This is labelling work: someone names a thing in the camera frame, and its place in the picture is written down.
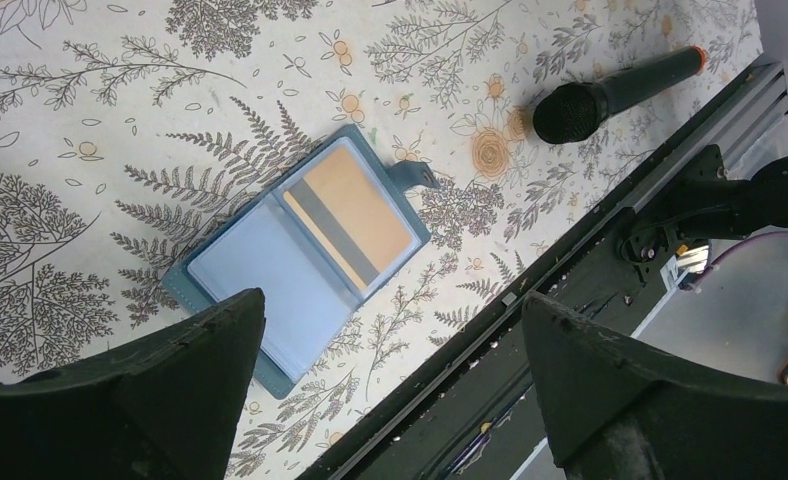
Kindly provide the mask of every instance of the card wallet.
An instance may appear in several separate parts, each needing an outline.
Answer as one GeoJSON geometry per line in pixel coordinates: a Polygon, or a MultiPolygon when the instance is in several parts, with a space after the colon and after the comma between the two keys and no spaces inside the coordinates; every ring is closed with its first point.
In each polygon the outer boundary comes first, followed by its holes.
{"type": "Polygon", "coordinates": [[[267,326],[254,377],[285,398],[350,315],[429,241],[402,191],[411,185],[393,173],[402,171],[386,169],[355,126],[342,127],[163,285],[192,312],[261,288],[267,326]]]}

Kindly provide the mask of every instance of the black microphone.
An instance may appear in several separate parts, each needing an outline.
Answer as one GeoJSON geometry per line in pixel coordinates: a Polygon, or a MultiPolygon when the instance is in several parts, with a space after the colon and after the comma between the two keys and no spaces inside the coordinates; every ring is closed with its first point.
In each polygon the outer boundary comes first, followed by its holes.
{"type": "Polygon", "coordinates": [[[562,85],[535,107],[535,132],[556,145],[583,141],[607,118],[697,74],[705,64],[702,48],[685,47],[595,83],[562,85]]]}

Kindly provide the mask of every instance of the leaf pattern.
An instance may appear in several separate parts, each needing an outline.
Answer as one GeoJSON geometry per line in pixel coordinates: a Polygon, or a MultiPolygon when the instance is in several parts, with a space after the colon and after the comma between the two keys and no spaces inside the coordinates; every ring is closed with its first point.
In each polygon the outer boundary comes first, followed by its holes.
{"type": "Polygon", "coordinates": [[[170,75],[160,77],[152,88],[153,105],[159,107],[173,96],[177,87],[198,84],[207,75],[223,77],[243,86],[226,75],[179,63],[179,53],[166,44],[164,51],[160,51],[154,38],[124,36],[122,46],[123,53],[117,58],[100,51],[95,43],[67,40],[64,51],[72,53],[77,62],[84,64],[81,70],[61,69],[58,73],[51,73],[46,65],[35,67],[31,63],[14,70],[10,67],[0,69],[0,80],[9,82],[12,87],[0,90],[0,119],[9,109],[23,105],[23,95],[28,93],[37,97],[42,89],[48,97],[44,105],[51,106],[53,110],[73,105],[78,89],[86,87],[88,78],[97,74],[101,84],[91,93],[96,95],[98,102],[109,106],[117,105],[118,88],[160,71],[170,75]]]}
{"type": "Polygon", "coordinates": [[[390,315],[379,313],[369,329],[370,338],[368,346],[375,350],[373,361],[368,372],[368,381],[365,382],[365,397],[368,396],[370,376],[374,371],[382,368],[385,363],[396,354],[409,348],[409,343],[398,338],[397,332],[411,322],[421,322],[422,312],[417,308],[422,302],[432,301],[438,291],[433,287],[436,281],[456,271],[458,258],[452,253],[444,254],[438,265],[430,263],[421,272],[417,286],[408,293],[402,285],[397,286],[391,303],[394,311],[390,315]]]}
{"type": "Polygon", "coordinates": [[[560,163],[548,170],[544,180],[537,180],[528,185],[526,201],[530,202],[526,208],[515,208],[509,213],[506,230],[503,233],[506,241],[517,237],[521,231],[529,230],[538,221],[538,215],[549,215],[559,206],[565,198],[565,182],[570,180],[576,171],[572,170],[570,163],[560,163]]]}
{"type": "Polygon", "coordinates": [[[111,333],[109,281],[47,260],[89,227],[43,185],[0,173],[0,367],[14,375],[73,362],[111,333]]]}
{"type": "Polygon", "coordinates": [[[253,36],[261,33],[259,15],[278,20],[312,17],[317,0],[174,0],[167,17],[167,32],[178,33],[183,46],[195,56],[212,60],[218,53],[237,58],[250,54],[253,36]]]}
{"type": "Polygon", "coordinates": [[[130,300],[127,308],[132,328],[158,315],[160,308],[178,309],[179,304],[161,286],[167,270],[314,148],[315,142],[297,128],[281,103],[278,105],[283,135],[277,134],[242,100],[235,97],[232,100],[250,124],[249,140],[235,142],[231,133],[224,136],[219,132],[167,134],[169,138],[204,149],[214,159],[216,167],[208,167],[197,174],[194,167],[189,166],[184,169],[184,175],[182,167],[178,166],[160,171],[124,167],[136,183],[177,202],[173,206],[115,202],[122,212],[162,235],[147,240],[111,233],[124,251],[149,266],[148,271],[143,267],[118,271],[137,284],[121,292],[123,298],[130,300]],[[215,168],[221,169],[213,174],[215,168]]]}
{"type": "Polygon", "coordinates": [[[350,404],[359,383],[351,369],[332,387],[320,380],[300,386],[299,393],[279,404],[275,423],[261,423],[241,434],[241,451],[232,453],[228,471],[242,477],[252,474],[265,460],[265,450],[277,441],[277,453],[302,451],[321,422],[331,421],[350,404]]]}
{"type": "Polygon", "coordinates": [[[509,3],[505,0],[488,13],[478,14],[461,1],[435,2],[427,8],[435,18],[415,13],[395,16],[387,25],[391,33],[365,53],[380,81],[408,82],[417,73],[435,92],[430,101],[450,107],[458,103],[462,92],[465,59],[478,62],[506,39],[498,16],[509,3]]]}
{"type": "Polygon", "coordinates": [[[347,320],[347,324],[341,332],[332,339],[329,346],[323,352],[317,362],[312,366],[310,373],[318,374],[323,370],[329,370],[331,361],[346,357],[352,353],[358,353],[364,349],[362,345],[362,319],[353,315],[347,320]]]}
{"type": "Polygon", "coordinates": [[[585,14],[574,18],[570,27],[556,27],[552,46],[555,50],[544,50],[535,60],[532,76],[536,81],[544,81],[550,75],[558,75],[565,70],[568,62],[576,63],[591,48],[591,34],[600,29],[597,17],[585,14]]]}
{"type": "MultiPolygon", "coordinates": [[[[482,307],[488,305],[492,300],[494,300],[494,298],[496,298],[504,288],[511,284],[515,279],[524,273],[524,270],[526,270],[526,266],[524,265],[523,260],[517,251],[515,251],[514,266],[510,266],[505,260],[500,258],[500,256],[494,252],[492,252],[490,255],[494,260],[494,263],[497,265],[500,278],[499,280],[487,277],[480,280],[473,280],[456,285],[456,288],[458,289],[467,290],[477,294],[483,301],[483,304],[477,306],[467,305],[449,312],[440,312],[436,310],[433,315],[435,316],[435,320],[438,323],[444,327],[447,327],[448,329],[453,328],[455,331],[462,331],[465,328],[465,325],[467,325],[467,323],[479,313],[482,307]]],[[[429,340],[431,344],[440,347],[447,343],[451,337],[452,335],[440,336],[431,333],[427,336],[427,340],[429,340]]]]}

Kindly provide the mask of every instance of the floral tablecloth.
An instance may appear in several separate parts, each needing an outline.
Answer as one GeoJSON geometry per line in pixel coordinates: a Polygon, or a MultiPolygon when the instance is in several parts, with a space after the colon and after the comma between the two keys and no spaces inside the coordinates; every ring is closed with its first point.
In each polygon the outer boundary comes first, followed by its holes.
{"type": "Polygon", "coordinates": [[[760,49],[750,0],[0,0],[0,381],[186,317],[168,268],[352,122],[442,188],[294,395],[250,390],[227,473],[293,477],[760,49]],[[590,140],[532,134],[545,91],[690,44],[701,75],[590,140]]]}

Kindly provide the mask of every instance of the purple wire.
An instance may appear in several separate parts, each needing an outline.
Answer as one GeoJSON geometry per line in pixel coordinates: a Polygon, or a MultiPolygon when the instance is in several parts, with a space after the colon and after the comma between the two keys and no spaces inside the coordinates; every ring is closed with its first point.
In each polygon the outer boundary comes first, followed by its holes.
{"type": "Polygon", "coordinates": [[[750,237],[747,240],[744,240],[742,242],[739,242],[739,243],[733,245],[732,247],[730,247],[726,251],[724,251],[724,253],[718,255],[718,257],[715,258],[715,260],[712,260],[712,263],[710,263],[709,265],[706,266],[706,269],[703,270],[703,273],[701,273],[694,280],[694,282],[691,283],[691,289],[692,290],[697,290],[698,287],[700,287],[700,284],[703,282],[703,280],[705,280],[706,277],[709,276],[709,274],[711,274],[713,271],[715,271],[721,265],[721,263],[724,260],[726,260],[727,257],[729,257],[730,255],[733,255],[734,253],[738,252],[742,248],[745,248],[745,247],[749,246],[753,242],[757,242],[759,240],[763,240],[763,239],[766,239],[766,238],[780,238],[780,237],[788,238],[788,230],[782,230],[782,231],[779,231],[779,232],[760,233],[759,235],[750,237]]]}

